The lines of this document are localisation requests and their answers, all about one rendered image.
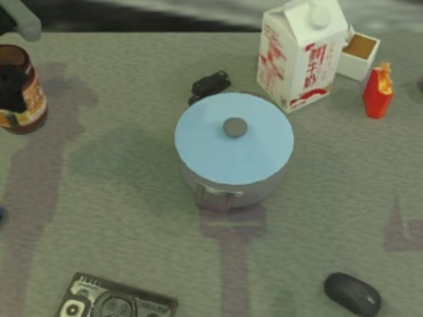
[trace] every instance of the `blue pot lid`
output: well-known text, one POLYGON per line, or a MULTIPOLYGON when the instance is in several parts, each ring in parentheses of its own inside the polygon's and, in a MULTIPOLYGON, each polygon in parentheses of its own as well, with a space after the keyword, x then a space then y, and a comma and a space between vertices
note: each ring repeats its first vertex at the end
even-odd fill
POLYGON ((293 151, 293 131, 272 103, 228 92, 189 107, 176 125, 174 142, 179 157, 197 175, 218 184, 245 185, 284 167, 293 151))

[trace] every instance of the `gray table surface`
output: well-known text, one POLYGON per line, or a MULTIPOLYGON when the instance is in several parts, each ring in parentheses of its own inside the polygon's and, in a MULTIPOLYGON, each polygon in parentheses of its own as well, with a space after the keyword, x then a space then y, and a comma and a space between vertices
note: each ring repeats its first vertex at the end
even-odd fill
POLYGON ((379 289, 380 317, 419 316, 423 296, 423 35, 369 34, 395 98, 365 116, 360 84, 289 115, 295 150, 260 207, 199 212, 173 147, 191 84, 219 69, 255 83, 258 34, 48 34, 30 52, 50 117, 0 133, 0 315, 52 316, 76 271, 175 296, 177 316, 342 316, 333 271, 379 289))

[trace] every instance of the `silver pot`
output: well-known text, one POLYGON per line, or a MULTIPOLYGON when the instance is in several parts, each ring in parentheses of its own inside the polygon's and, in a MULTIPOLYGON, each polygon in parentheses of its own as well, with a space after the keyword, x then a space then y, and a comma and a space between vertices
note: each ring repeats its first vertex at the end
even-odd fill
POLYGON ((189 107, 176 126, 175 146, 197 205, 226 211, 258 203, 279 186, 293 132, 275 105, 229 92, 189 107))

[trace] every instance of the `white milk carton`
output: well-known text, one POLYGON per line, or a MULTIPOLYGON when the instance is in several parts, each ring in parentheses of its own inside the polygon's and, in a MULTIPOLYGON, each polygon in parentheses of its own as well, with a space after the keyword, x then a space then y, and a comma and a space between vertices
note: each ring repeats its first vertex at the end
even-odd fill
POLYGON ((258 84, 286 113, 327 96, 347 30, 338 0, 291 0, 266 11, 258 84))

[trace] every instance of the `dollar bill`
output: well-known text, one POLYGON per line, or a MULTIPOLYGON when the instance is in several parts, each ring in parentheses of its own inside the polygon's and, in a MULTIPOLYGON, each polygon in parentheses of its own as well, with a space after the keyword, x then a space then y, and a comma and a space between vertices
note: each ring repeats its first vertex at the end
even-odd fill
POLYGON ((55 317, 173 317, 178 301, 76 273, 55 317))

